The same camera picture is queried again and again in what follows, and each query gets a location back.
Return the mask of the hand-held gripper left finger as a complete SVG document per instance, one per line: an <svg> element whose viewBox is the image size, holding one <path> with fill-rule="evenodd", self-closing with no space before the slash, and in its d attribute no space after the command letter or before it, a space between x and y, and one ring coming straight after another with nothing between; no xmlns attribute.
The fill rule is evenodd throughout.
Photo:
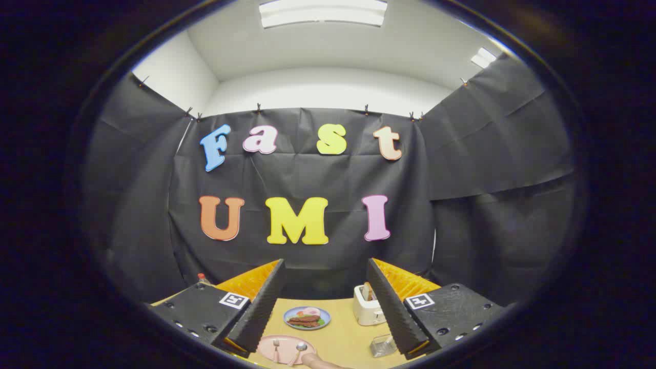
<svg viewBox="0 0 656 369"><path fill-rule="evenodd" d="M199 281L150 305L150 312L190 338L247 358L256 351L286 280L284 259L218 285Z"/></svg>

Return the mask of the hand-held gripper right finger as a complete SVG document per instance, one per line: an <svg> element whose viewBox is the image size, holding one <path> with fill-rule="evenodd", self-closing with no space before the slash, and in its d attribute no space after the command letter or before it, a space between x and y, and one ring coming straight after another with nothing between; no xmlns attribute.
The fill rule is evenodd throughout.
<svg viewBox="0 0 656 369"><path fill-rule="evenodd" d="M440 286L375 258L367 262L367 281L408 360L475 336L506 309L462 283Z"/></svg>

